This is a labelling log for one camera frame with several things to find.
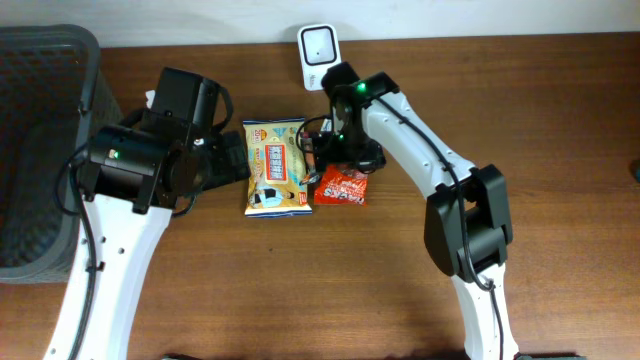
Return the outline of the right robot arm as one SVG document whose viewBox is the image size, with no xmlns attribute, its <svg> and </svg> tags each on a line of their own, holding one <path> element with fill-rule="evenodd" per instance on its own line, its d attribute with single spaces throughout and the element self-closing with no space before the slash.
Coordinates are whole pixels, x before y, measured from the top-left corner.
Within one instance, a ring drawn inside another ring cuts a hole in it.
<svg viewBox="0 0 640 360">
<path fill-rule="evenodd" d="M 343 62 L 327 70 L 321 86 L 331 127 L 313 138 L 320 168 L 371 172 L 390 154 L 426 200 L 424 244 L 455 288 L 466 355 L 517 358 L 504 291 L 513 229 L 503 174 L 493 165 L 477 167 L 446 145 L 384 72 L 362 79 Z"/>
</svg>

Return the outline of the black patterned snack packet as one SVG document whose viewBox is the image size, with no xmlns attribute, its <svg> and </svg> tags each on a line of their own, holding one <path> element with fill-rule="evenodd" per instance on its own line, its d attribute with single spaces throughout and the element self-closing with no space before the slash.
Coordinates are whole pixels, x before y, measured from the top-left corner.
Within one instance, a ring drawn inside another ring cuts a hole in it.
<svg viewBox="0 0 640 360">
<path fill-rule="evenodd" d="M 322 172 L 318 170 L 316 165 L 316 153 L 319 152 L 322 137 L 311 132 L 303 132 L 300 139 L 304 160 L 306 163 L 307 173 L 300 181 L 301 185 L 311 185 L 319 182 L 322 178 Z"/>
</svg>

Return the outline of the red snack bag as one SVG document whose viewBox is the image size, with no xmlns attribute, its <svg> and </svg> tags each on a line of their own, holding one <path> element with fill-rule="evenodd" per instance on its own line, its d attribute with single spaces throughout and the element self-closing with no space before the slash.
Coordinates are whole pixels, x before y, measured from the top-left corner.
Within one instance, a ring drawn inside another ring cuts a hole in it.
<svg viewBox="0 0 640 360">
<path fill-rule="evenodd" d="M 367 187 L 367 174 L 331 164 L 314 191 L 314 202 L 316 205 L 364 206 Z"/>
</svg>

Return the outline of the blue mouthwash bottle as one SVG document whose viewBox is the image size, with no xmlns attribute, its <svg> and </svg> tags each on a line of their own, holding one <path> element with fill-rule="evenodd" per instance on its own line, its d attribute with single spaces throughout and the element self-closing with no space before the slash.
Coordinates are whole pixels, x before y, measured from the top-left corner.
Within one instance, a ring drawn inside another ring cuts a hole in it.
<svg viewBox="0 0 640 360">
<path fill-rule="evenodd" d="M 637 182 L 640 182 L 640 160 L 636 159 L 630 164 L 630 171 Z"/>
</svg>

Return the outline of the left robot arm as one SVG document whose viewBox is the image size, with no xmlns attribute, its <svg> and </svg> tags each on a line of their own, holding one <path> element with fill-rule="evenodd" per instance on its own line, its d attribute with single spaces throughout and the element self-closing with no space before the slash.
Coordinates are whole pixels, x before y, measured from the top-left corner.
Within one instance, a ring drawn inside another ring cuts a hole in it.
<svg viewBox="0 0 640 360">
<path fill-rule="evenodd" d="M 229 91 L 166 67 L 146 107 L 102 127 L 65 162 L 78 240 L 48 359 L 124 359 L 144 280 L 171 220 L 208 190 L 245 180 L 227 130 Z"/>
</svg>

